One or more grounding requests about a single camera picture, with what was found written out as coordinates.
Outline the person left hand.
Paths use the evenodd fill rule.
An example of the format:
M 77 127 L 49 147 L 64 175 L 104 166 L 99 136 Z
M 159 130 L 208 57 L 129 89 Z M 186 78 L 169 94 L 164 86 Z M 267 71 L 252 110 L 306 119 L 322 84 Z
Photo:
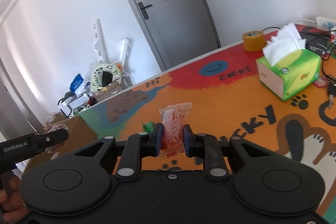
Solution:
M 20 184 L 20 178 L 13 176 L 9 181 L 11 195 L 9 196 L 4 189 L 1 190 L 1 205 L 6 211 L 3 218 L 7 223 L 17 223 L 29 213 L 19 192 Z

